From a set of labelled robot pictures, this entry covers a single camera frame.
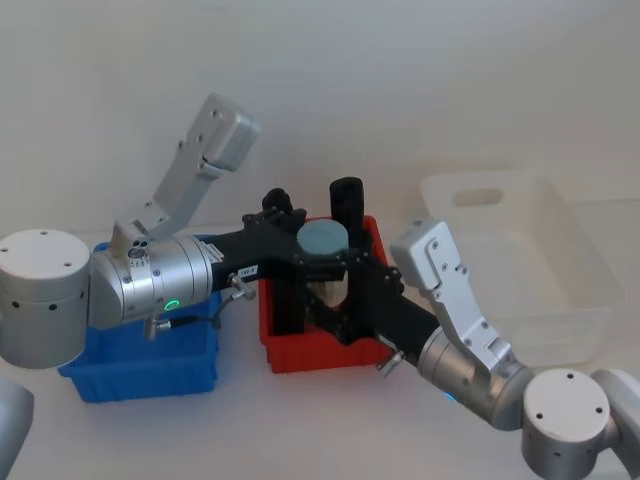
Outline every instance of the label sticker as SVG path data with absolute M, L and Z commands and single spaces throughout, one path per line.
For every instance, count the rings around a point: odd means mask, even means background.
M 250 277 L 251 275 L 255 275 L 256 273 L 258 273 L 258 266 L 257 265 L 252 265 L 250 267 L 244 267 L 244 268 L 241 268 L 240 270 L 238 270 L 238 276 L 240 278 Z

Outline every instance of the green led light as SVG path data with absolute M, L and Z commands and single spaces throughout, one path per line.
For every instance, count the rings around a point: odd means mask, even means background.
M 167 304 L 164 306 L 164 311 L 168 312 L 169 310 L 175 310 L 180 306 L 180 300 L 169 300 Z

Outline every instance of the blue bin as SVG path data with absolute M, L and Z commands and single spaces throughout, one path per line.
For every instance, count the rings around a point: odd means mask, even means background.
M 104 250 L 101 244 L 96 250 Z M 210 319 L 220 304 L 208 301 L 172 311 L 162 318 Z M 87 329 L 85 351 L 58 372 L 73 381 L 85 402 L 188 395 L 213 390 L 217 379 L 218 337 L 211 322 L 198 321 L 144 338 L 144 322 L 109 330 Z

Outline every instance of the white plastic bin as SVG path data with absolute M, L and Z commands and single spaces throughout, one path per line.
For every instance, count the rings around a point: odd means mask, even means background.
M 593 356 L 624 289 L 549 180 L 520 171 L 438 175 L 421 190 L 518 359 L 549 366 Z

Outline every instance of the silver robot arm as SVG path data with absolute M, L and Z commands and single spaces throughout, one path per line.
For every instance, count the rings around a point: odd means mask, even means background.
M 51 229 L 0 240 L 0 356 L 24 368 L 57 367 L 82 352 L 87 324 L 147 318 L 153 336 L 158 313 L 208 298 L 217 252 L 172 235 L 211 182 L 239 167 L 258 133 L 252 117 L 210 95 L 153 198 L 115 223 L 108 251 L 92 255 L 73 235 Z M 33 405 L 31 392 L 0 379 L 0 479 L 25 441 Z
M 447 225 L 427 219 L 392 246 L 407 283 L 441 328 L 425 343 L 422 377 L 499 430 L 522 429 L 522 455 L 540 477 L 578 480 L 612 448 L 640 477 L 640 383 L 616 370 L 591 377 L 554 369 L 534 376 L 482 315 Z

